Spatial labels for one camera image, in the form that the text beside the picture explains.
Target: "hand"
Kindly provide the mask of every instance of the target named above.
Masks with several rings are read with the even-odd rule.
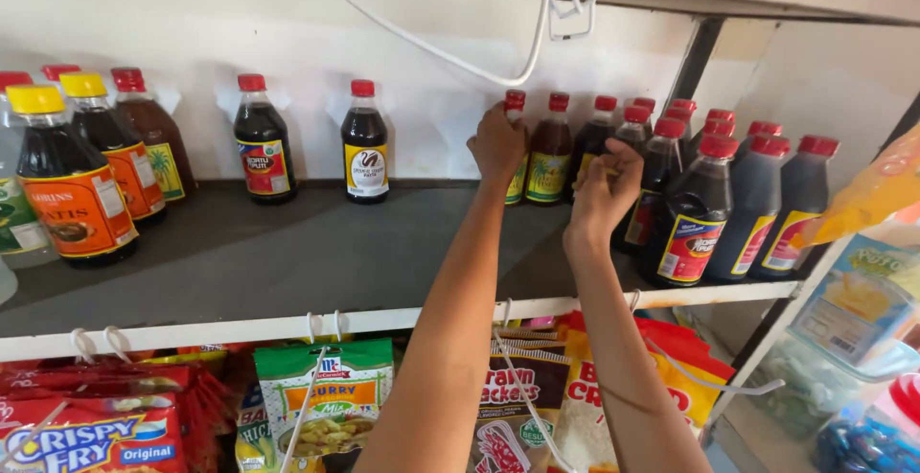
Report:
[[[466,141],[479,166],[483,184],[511,185],[523,161],[526,126],[518,119],[512,125],[505,116],[505,103],[497,102],[479,121],[476,135]]]
[[[610,154],[594,158],[575,181],[575,205],[563,235],[569,255],[585,246],[609,248],[610,235],[616,224],[638,197],[642,157],[625,142],[615,138],[608,138],[605,144]]]

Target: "human arm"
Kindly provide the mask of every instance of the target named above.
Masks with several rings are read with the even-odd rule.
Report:
[[[524,152],[524,127],[503,103],[467,142],[482,181],[421,309],[380,420],[355,473],[462,472],[489,371],[489,337],[505,195]]]
[[[608,139],[607,149],[612,154],[594,159],[579,176],[564,247],[617,463],[625,473],[709,472],[706,455],[655,371],[610,257],[611,233],[638,196],[642,159],[618,140]]]

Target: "orange label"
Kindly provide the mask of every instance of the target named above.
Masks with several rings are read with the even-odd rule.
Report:
[[[163,189],[156,183],[154,168],[147,159],[144,142],[130,148],[102,151],[115,172],[115,181],[124,196],[124,203],[134,220],[146,218],[165,207]]]
[[[20,176],[19,181],[64,257],[103,254],[137,236],[108,165],[55,178]]]
[[[287,397],[289,407],[300,409],[304,406],[306,388],[286,388],[284,396]],[[377,402],[377,384],[373,381],[361,383],[328,383],[316,384],[313,396],[310,396],[310,407],[345,401],[352,405],[374,405]]]

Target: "yellow bottle cap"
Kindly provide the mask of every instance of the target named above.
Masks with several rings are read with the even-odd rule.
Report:
[[[61,74],[63,92],[71,97],[96,97],[106,95],[106,85],[96,72],[65,72]]]
[[[54,85],[12,85],[6,97],[17,114],[53,114],[63,112],[63,98]]]

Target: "shelf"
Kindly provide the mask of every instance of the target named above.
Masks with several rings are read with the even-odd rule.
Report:
[[[335,332],[336,310],[345,332],[414,326],[475,189],[395,185],[381,205],[351,204],[339,188],[305,188],[293,202],[266,208],[248,200],[242,183],[202,183],[199,196],[171,207],[118,265],[18,270],[19,291],[0,304],[0,361],[73,355],[75,327],[108,352],[101,330],[109,325],[121,328],[130,350],[303,337],[308,312],[316,335]],[[569,212],[506,210],[497,299],[515,299],[512,318],[578,305],[562,250]],[[629,257],[614,261],[624,290],[643,291],[638,307],[785,297],[798,286],[655,290]],[[497,305],[495,319],[503,315]]]
[[[735,467],[741,471],[818,471],[809,459],[815,447],[814,437],[805,440],[789,437],[775,420],[754,407],[747,396],[732,398],[722,418],[717,420],[712,434]]]

